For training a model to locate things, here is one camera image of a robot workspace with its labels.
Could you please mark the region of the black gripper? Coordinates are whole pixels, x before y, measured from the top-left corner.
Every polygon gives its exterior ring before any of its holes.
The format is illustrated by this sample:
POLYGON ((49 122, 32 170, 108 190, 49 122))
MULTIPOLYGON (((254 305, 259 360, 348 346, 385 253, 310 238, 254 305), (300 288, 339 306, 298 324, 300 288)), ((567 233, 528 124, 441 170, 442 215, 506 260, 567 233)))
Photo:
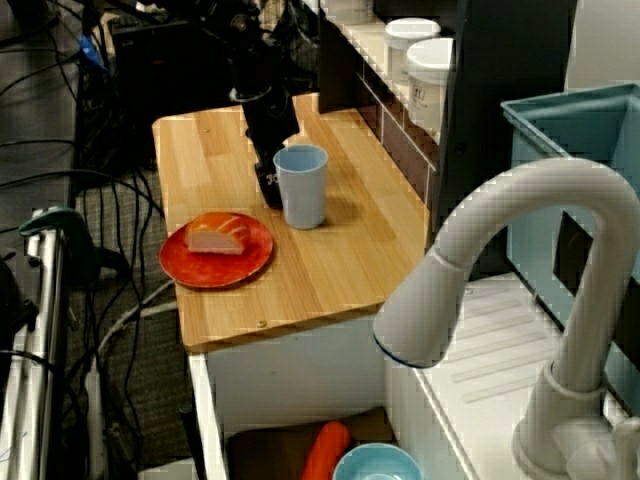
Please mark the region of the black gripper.
POLYGON ((270 208, 282 209, 273 156, 283 147, 285 140, 299 133, 292 97, 284 88, 272 88, 257 100, 244 103, 242 110, 247 136, 257 154, 254 171, 262 195, 270 208))

